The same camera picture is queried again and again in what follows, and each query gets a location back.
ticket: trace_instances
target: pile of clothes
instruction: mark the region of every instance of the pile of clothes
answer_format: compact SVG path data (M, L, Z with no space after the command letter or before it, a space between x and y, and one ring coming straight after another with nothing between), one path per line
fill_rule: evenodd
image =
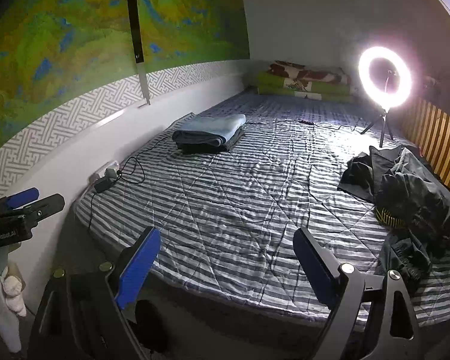
M257 76L261 95L291 95L312 100L353 102L356 89L342 69L313 69L301 64L275 61Z
M217 154L232 150L245 136L245 115L196 116L177 128L173 141L183 154Z
M394 223L379 255L377 274L399 271L410 293L430 273L431 258L450 250L450 189L416 147L369 147L348 162L338 188L375 204Z

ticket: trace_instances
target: yellow and black striped object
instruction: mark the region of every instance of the yellow and black striped object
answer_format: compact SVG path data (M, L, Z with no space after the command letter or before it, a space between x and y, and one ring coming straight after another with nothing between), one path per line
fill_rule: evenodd
M375 216L377 217L377 220L385 226L391 227L391 228L402 228L405 227L405 221L402 219L395 218L392 216L390 211L385 210L384 208L375 208Z

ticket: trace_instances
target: bed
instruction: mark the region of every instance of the bed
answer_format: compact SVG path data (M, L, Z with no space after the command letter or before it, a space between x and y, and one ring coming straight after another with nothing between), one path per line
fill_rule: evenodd
M135 153L144 182L121 180L96 195L90 231L102 245L120 251L146 226L157 227L162 247L151 271L154 279L188 297L322 326L329 310L318 303L300 268L292 237L307 227L341 262L374 272L387 230L372 204L337 185L347 161L378 145L380 132L359 134L370 119L362 105L288 96L245 93L202 115L233 113L245 114L247 123L232 152L182 155L171 135L193 115L145 144ZM386 138L384 148L406 142ZM131 161L125 171L133 166ZM139 167L128 176L142 177ZM74 206L85 226L92 196L85 193ZM450 251L434 261L412 301L421 326L450 320ZM361 307L358 330L368 308Z

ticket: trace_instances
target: metal screw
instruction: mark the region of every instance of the metal screw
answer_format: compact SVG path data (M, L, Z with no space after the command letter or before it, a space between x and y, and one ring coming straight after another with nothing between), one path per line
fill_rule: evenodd
M60 279L63 276L65 276L65 271L63 270L63 268L57 268L55 269L54 273L53 273L53 277L56 279Z
M346 274L350 274L350 273L352 273L354 270L355 270L355 268L353 267L353 265L352 264L349 264L349 263L345 263L345 264L342 264L341 266L340 266L340 269L342 270L342 272L344 272L344 273L346 273Z
M395 270L391 270L389 271L388 275L393 279L393 280L400 280L400 274L395 271Z
M113 264L111 262L102 262L98 269L100 269L102 272L108 272L113 268Z

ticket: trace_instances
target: ring light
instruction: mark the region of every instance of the ring light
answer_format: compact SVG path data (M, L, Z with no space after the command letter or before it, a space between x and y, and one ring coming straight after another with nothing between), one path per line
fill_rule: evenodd
M395 66L400 77L400 85L396 93L386 93L378 89L373 83L370 77L370 65L374 59L378 58L387 59ZM360 57L358 72L367 95L380 105L385 112L388 112L391 107L401 105L412 90L412 76L405 62L395 52L385 47L372 47L366 50Z

